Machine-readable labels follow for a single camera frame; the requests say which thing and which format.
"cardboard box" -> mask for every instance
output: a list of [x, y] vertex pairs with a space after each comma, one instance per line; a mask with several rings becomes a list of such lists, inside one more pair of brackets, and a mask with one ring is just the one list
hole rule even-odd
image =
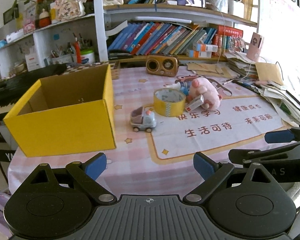
[[110, 66], [103, 65], [39, 79], [3, 120], [34, 157], [116, 148], [113, 115]]

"paper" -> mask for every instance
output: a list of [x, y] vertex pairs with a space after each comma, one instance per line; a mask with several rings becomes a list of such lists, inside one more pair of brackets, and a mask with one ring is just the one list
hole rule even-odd
[[271, 63], [256, 62], [255, 63], [258, 77], [260, 81], [274, 81], [279, 85], [284, 85], [282, 73], [279, 66]]
[[260, 97], [222, 100], [215, 111], [201, 107], [179, 117], [156, 115], [152, 139], [160, 159], [229, 147], [283, 127], [271, 104]]

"white box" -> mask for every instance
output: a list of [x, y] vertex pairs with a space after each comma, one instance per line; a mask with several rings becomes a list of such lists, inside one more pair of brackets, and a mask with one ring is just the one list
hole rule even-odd
[[40, 68], [37, 54], [35, 52], [25, 55], [28, 71]]
[[244, 17], [244, 4], [235, 0], [230, 0], [228, 4], [228, 14], [243, 18]]

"packing tape roll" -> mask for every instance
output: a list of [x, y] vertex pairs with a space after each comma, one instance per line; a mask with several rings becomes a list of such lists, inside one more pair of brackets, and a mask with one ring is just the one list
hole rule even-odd
[[166, 117], [176, 117], [183, 113], [186, 103], [184, 93], [171, 89], [161, 88], [154, 92], [154, 110]]

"stuffed toy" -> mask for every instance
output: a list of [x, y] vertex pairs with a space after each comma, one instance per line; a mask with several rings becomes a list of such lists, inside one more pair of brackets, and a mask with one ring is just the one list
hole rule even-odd
[[204, 101], [201, 107], [205, 110], [217, 110], [222, 96], [206, 78], [200, 77], [192, 81], [187, 100], [190, 102], [199, 95], [203, 95]]

